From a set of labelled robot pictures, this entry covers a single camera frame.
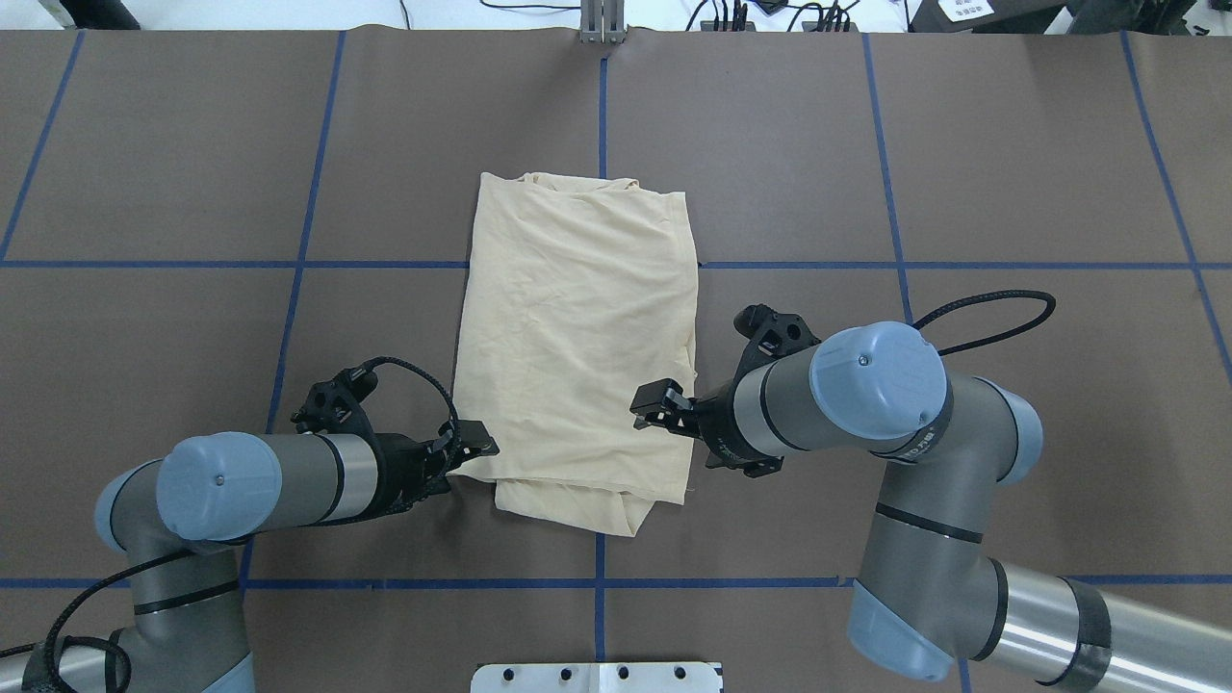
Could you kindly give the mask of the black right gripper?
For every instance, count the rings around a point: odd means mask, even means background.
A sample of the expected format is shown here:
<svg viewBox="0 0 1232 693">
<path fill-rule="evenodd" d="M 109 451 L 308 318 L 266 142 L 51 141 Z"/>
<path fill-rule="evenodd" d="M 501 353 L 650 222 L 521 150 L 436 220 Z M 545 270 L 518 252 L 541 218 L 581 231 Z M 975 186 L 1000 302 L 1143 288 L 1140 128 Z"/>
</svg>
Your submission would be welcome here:
<svg viewBox="0 0 1232 693">
<path fill-rule="evenodd" d="M 630 412 L 638 414 L 634 417 L 637 430 L 660 428 L 703 443 L 708 450 L 708 469 L 736 470 L 748 478 L 777 474 L 784 467 L 784 457 L 756 450 L 736 425 L 734 396 L 733 381 L 703 398 L 687 398 L 678 381 L 658 380 L 634 390 Z"/>
</svg>

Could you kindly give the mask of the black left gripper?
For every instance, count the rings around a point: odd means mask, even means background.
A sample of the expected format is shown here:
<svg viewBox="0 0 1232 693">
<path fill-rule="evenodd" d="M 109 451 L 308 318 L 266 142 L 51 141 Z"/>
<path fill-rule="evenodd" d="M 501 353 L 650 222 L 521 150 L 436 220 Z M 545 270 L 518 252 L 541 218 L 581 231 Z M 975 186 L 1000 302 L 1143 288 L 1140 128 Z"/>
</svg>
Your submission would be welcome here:
<svg viewBox="0 0 1232 693">
<path fill-rule="evenodd" d="M 501 453 L 480 420 L 445 422 L 431 441 L 395 433 L 378 434 L 377 440 L 384 462 L 378 515 L 407 512 L 419 501 L 448 493 L 448 474 L 467 461 Z"/>
</svg>

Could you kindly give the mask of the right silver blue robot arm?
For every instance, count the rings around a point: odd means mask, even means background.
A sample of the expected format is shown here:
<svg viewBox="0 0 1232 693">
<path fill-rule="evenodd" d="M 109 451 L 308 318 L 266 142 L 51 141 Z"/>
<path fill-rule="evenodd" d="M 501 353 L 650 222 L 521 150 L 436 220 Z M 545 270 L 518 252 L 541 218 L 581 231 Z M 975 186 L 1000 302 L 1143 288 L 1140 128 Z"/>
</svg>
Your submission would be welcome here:
<svg viewBox="0 0 1232 693">
<path fill-rule="evenodd" d="M 740 332 L 749 343 L 731 381 L 703 398 L 670 379 L 644 383 L 630 413 L 637 428 L 703 441 L 710 469 L 748 477 L 791 453 L 885 461 L 846 626 L 859 654 L 908 679 L 945 679 L 968 658 L 1056 692 L 1230 689 L 1227 629 L 986 554 L 997 487 L 1041 456 L 1026 400 L 949 372 L 901 321 L 819 339 L 771 313 Z"/>
</svg>

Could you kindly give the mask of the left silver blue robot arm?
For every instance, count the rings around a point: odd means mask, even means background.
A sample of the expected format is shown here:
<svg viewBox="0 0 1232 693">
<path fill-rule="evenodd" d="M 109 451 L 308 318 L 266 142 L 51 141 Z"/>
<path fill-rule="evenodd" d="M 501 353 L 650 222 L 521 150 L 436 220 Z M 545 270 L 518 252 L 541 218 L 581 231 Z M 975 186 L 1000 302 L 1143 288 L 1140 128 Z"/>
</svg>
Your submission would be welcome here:
<svg viewBox="0 0 1232 693">
<path fill-rule="evenodd" d="M 182 440 L 105 487 L 96 531 L 128 567 L 87 587 L 39 641 L 5 650 L 2 689 L 253 692 L 243 544 L 408 511 L 498 451 L 476 420 L 428 441 L 356 425 Z"/>
</svg>

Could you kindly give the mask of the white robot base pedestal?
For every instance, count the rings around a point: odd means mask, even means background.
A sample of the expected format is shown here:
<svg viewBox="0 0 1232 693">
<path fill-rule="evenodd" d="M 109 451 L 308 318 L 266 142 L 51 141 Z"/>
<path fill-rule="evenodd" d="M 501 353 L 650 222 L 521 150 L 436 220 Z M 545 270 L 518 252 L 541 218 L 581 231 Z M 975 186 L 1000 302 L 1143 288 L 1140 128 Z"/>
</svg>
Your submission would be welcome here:
<svg viewBox="0 0 1232 693">
<path fill-rule="evenodd" d="M 722 665 L 702 661 L 493 663 L 471 692 L 723 692 Z"/>
</svg>

